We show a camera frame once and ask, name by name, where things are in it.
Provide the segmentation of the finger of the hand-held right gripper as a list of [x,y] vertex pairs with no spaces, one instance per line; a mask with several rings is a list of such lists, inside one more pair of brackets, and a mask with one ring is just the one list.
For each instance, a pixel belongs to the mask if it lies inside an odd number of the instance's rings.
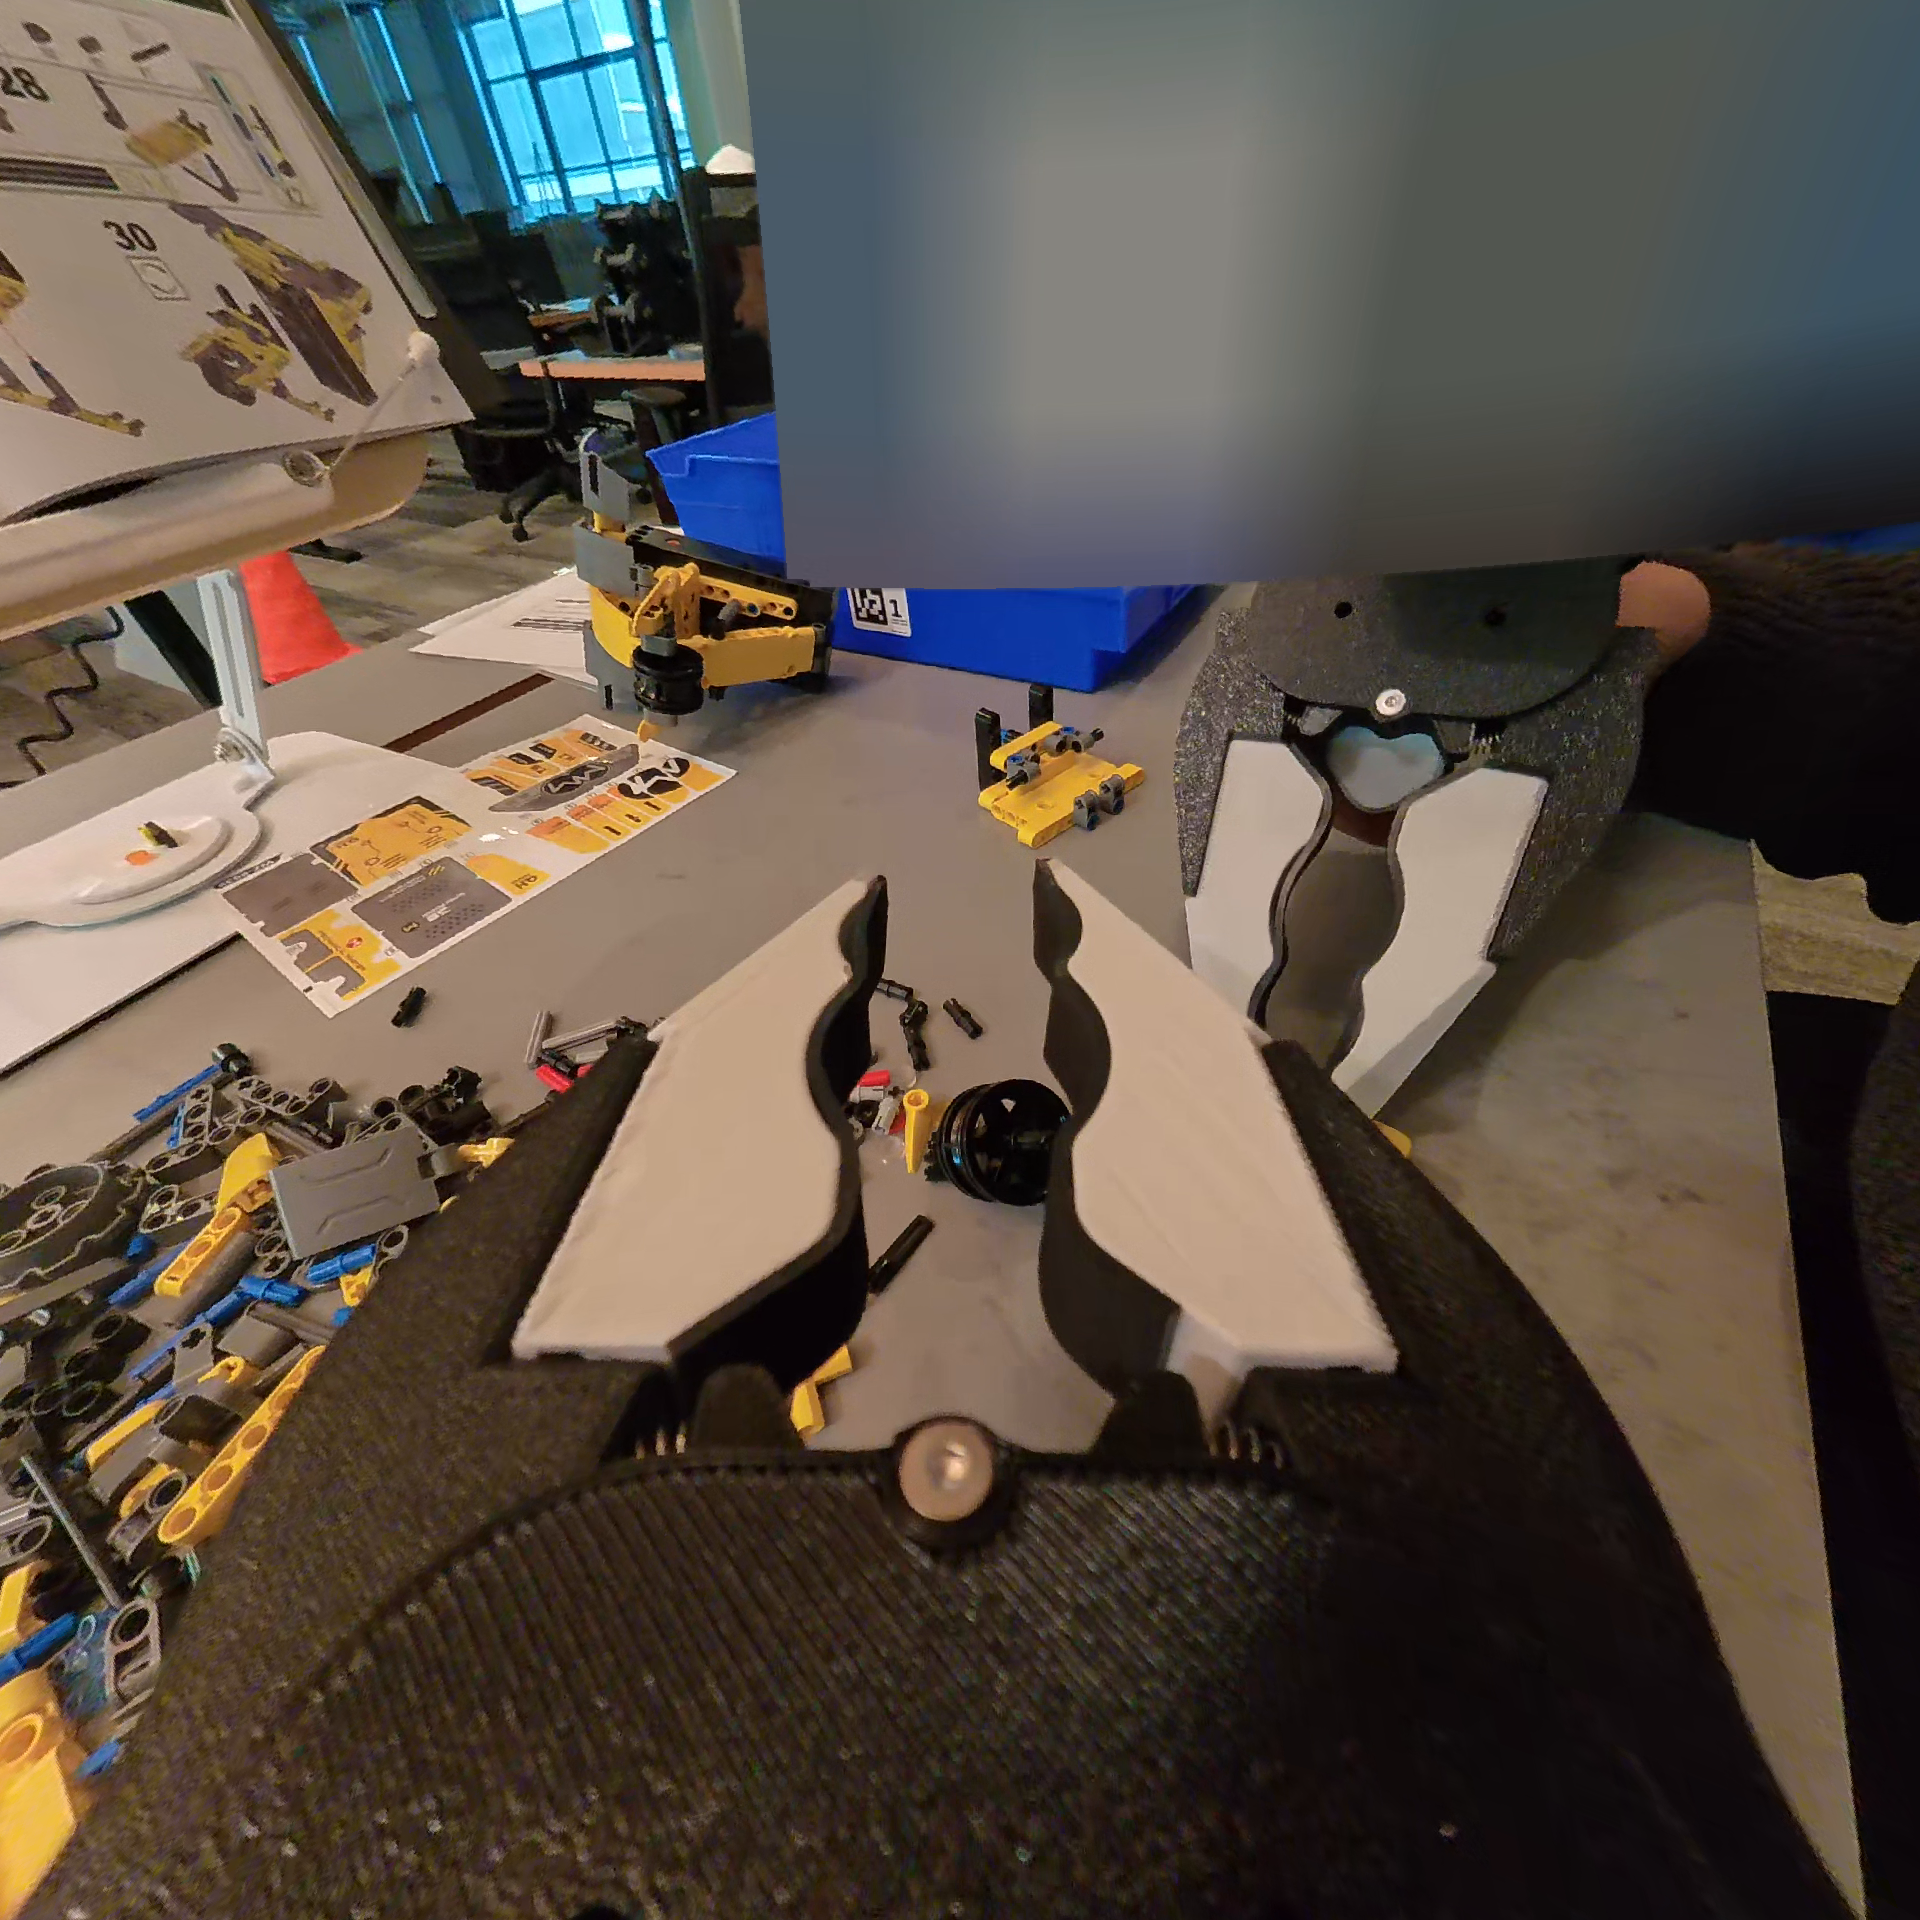
[[1286,968],[1290,900],[1330,831],[1331,790],[1295,743],[1238,736],[1228,747],[1185,900],[1188,959],[1254,1029]]
[[1547,783],[1478,767],[1399,811],[1388,840],[1398,921],[1357,975],[1331,1082],[1378,1116],[1494,978],[1499,930]]

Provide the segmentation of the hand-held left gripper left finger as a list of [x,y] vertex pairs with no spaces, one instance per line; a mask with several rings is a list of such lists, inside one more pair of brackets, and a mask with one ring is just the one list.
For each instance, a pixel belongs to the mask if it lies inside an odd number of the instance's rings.
[[871,1060],[882,876],[850,878],[659,1021],[509,1338],[517,1363],[691,1366],[780,1288],[864,1299],[844,1106]]

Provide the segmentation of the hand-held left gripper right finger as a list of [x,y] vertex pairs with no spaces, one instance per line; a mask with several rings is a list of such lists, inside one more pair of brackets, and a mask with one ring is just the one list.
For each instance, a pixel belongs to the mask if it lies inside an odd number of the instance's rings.
[[1251,1376],[1388,1378],[1393,1337],[1245,1016],[1092,882],[1034,867],[1051,1151],[1037,1299],[1111,1399],[1182,1381],[1203,1426]]

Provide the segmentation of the black toy wheel hub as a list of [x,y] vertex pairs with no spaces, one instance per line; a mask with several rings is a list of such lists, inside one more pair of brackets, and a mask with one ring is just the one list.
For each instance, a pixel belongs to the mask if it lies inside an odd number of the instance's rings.
[[1068,1116],[1061,1096],[1032,1079],[969,1087],[931,1125],[923,1178],[982,1204],[1040,1207]]

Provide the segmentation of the pile of plastic building pieces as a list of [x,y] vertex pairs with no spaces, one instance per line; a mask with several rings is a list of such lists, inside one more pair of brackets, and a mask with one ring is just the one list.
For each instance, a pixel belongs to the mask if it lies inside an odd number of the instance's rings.
[[40,1167],[4,1192],[4,1858],[57,1858],[171,1679],[191,1710],[324,1664],[533,1502],[615,1469],[796,1456],[865,1271],[796,1284],[750,1335],[753,1399],[654,1361],[507,1361],[507,1319],[611,1145],[637,1044],[576,1113],[483,1136],[449,1068],[347,1128],[226,1050],[144,1113],[147,1163]]

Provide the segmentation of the person's right forearm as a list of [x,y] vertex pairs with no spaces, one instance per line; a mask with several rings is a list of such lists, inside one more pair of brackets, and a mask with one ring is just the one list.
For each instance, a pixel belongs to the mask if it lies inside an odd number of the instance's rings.
[[1830,543],[1655,555],[1712,619],[1643,700],[1635,800],[1840,873],[1915,805],[1917,557]]

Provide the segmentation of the person's right hand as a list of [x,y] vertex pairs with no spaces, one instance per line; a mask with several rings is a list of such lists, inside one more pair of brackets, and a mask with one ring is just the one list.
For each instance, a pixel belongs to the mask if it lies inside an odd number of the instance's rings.
[[1698,646],[1712,629],[1706,582],[1680,566],[1641,558],[1617,582],[1616,624],[1649,636],[1662,668]]

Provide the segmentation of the blue plastic bin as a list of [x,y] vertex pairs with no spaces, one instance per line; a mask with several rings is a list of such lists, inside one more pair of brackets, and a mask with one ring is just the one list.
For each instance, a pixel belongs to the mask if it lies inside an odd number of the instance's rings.
[[[786,570],[782,476],[771,415],[650,450],[669,518],[695,543]],[[838,650],[1095,693],[1177,621],[1193,586],[842,588]]]

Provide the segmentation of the partly built yellow toy model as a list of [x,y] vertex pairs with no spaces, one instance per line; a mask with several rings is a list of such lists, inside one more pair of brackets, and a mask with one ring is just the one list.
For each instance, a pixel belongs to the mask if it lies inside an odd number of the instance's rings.
[[736,689],[826,689],[834,588],[646,521],[646,453],[608,428],[581,436],[577,473],[572,570],[586,595],[583,668],[605,713],[673,723]]

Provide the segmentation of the white paper sheet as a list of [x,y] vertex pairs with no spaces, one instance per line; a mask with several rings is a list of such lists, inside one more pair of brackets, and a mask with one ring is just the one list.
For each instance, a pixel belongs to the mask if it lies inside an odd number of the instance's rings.
[[254,927],[218,892],[87,927],[2,933],[2,1068],[60,1044]]
[[412,650],[426,659],[517,667],[549,680],[596,683],[586,660],[589,595],[555,574],[422,630]]

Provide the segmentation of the orange traffic cone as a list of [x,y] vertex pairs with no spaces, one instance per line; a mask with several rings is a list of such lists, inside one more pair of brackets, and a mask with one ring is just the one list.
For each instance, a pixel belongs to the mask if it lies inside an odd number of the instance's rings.
[[245,558],[237,579],[263,684],[281,686],[353,657],[290,553]]

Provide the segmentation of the black office chair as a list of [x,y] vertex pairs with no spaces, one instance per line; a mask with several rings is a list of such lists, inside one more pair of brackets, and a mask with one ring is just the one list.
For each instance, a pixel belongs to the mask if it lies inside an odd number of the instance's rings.
[[494,497],[494,517],[517,546],[533,540],[529,518],[558,503],[581,504],[581,415],[555,381],[521,381],[505,401],[453,424],[449,441],[467,480]]

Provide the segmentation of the white book stand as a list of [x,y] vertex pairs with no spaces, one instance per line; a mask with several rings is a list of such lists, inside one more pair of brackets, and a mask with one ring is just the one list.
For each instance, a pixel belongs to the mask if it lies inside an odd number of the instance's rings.
[[[2,929],[87,929],[187,900],[262,842],[260,808],[276,789],[262,720],[263,678],[237,565],[345,522],[343,473],[397,398],[444,405],[441,348],[405,337],[391,384],[335,453],[297,446],[249,463],[156,478],[114,498],[4,527],[4,639],[195,579],[205,623],[218,732],[209,769],[137,799],[123,816],[65,828],[4,859]],[[139,822],[177,850],[152,853]]]

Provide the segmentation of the large window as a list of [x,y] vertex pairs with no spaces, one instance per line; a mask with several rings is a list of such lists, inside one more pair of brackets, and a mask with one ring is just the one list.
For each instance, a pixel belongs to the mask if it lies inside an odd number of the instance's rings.
[[418,226],[673,194],[691,165],[659,5],[271,7],[361,168]]

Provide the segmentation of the building instruction booklet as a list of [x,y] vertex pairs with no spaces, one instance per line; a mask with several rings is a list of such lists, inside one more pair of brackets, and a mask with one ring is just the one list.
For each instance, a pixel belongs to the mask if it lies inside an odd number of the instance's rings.
[[263,5],[2,7],[2,514],[472,421]]

